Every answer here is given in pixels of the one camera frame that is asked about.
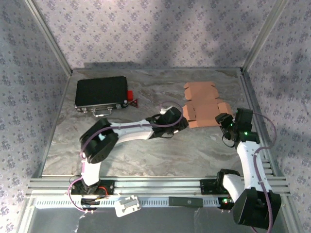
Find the cardboard box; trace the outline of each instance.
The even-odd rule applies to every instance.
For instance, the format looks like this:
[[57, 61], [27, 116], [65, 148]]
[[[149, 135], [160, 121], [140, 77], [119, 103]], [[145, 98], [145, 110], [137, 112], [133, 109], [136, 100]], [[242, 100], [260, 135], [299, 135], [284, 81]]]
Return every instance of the cardboard box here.
[[187, 100], [212, 100], [219, 97], [213, 82], [190, 82], [184, 85]]
[[232, 114], [228, 103], [223, 102], [213, 82], [193, 82], [184, 85], [185, 98], [190, 100], [183, 107], [184, 117], [190, 128], [218, 126], [215, 117], [220, 113]]

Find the patterned wall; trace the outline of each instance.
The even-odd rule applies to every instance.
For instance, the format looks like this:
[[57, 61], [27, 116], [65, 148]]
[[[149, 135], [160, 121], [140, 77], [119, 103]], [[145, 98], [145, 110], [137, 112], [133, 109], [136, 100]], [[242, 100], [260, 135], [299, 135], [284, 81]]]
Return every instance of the patterned wall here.
[[11, 232], [66, 83], [22, 0], [0, 1], [0, 232]]
[[276, 124], [278, 140], [273, 152], [289, 183], [304, 230], [311, 232], [309, 0], [290, 1], [249, 74], [261, 111]]
[[36, 0], [71, 68], [241, 67], [275, 0]]

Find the marble surface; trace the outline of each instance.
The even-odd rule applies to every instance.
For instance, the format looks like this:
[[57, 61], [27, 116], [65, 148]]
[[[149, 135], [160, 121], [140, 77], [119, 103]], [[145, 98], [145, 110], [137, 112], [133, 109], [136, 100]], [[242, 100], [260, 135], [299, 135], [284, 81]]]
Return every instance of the marble surface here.
[[[74, 71], [47, 156], [43, 175], [78, 175], [80, 136], [98, 119], [91, 113], [74, 109], [77, 81], [86, 78], [127, 77], [128, 89], [134, 91], [139, 108], [129, 106], [113, 110], [110, 122], [122, 123], [145, 119], [159, 111], [166, 100], [185, 103], [183, 85], [193, 81], [213, 81], [220, 98], [233, 110], [247, 107], [235, 71], [188, 70], [119, 70]], [[102, 162], [101, 175], [107, 176], [215, 176], [221, 168], [242, 174], [235, 149], [226, 147], [219, 127], [187, 128], [171, 139], [137, 140], [117, 145]]]

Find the red clip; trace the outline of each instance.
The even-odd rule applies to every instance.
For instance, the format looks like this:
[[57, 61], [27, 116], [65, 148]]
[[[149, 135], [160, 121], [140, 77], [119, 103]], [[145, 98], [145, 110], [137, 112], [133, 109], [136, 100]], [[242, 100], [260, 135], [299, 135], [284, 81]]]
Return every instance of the red clip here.
[[129, 102], [129, 105], [132, 105], [132, 106], [138, 108], [138, 99], [136, 99], [136, 100], [134, 100], [132, 102]]

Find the red wire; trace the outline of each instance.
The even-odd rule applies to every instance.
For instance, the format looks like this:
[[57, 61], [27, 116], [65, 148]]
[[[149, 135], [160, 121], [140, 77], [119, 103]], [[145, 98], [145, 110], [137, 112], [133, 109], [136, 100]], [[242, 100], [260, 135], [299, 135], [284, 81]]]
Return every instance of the red wire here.
[[108, 192], [107, 192], [107, 189], [105, 187], [100, 186], [99, 188], [105, 190], [105, 192], [106, 192], [105, 196], [108, 196]]

